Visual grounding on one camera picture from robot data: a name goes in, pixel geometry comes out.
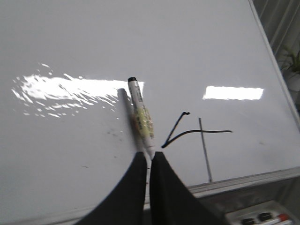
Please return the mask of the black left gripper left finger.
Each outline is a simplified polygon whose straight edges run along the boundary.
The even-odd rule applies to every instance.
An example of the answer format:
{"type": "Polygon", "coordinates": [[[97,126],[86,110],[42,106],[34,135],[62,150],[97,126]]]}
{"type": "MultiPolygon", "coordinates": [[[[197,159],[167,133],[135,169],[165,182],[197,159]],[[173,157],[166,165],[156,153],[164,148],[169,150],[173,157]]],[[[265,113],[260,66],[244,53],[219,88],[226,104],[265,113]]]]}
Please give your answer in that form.
{"type": "Polygon", "coordinates": [[[142,152],[111,193],[77,225],[141,225],[145,201],[147,162],[142,152]]]}

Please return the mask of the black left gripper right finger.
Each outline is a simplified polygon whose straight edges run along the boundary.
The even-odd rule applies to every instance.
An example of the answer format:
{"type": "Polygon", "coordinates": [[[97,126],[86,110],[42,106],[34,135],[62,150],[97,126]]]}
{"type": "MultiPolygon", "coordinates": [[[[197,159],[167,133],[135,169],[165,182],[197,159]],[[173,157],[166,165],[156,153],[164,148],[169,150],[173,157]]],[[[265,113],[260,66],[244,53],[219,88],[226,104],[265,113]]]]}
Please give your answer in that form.
{"type": "Polygon", "coordinates": [[[225,225],[186,188],[162,152],[150,172],[150,210],[154,225],[225,225]]]}

